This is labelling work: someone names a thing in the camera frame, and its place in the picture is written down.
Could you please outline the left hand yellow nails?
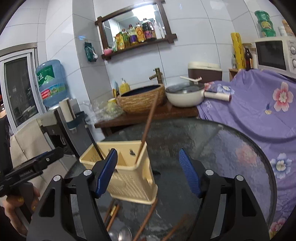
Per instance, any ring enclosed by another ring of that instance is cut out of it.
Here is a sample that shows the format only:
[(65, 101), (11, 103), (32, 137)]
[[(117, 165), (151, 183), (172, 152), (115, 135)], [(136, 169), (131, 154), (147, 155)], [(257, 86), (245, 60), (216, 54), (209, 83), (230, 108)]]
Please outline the left hand yellow nails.
[(7, 196), (3, 201), (4, 214), (9, 219), (9, 224), (16, 230), (16, 232), (22, 236), (26, 236), (28, 230), (16, 214), (16, 208), (21, 207), (24, 204), (24, 198), (22, 196)]

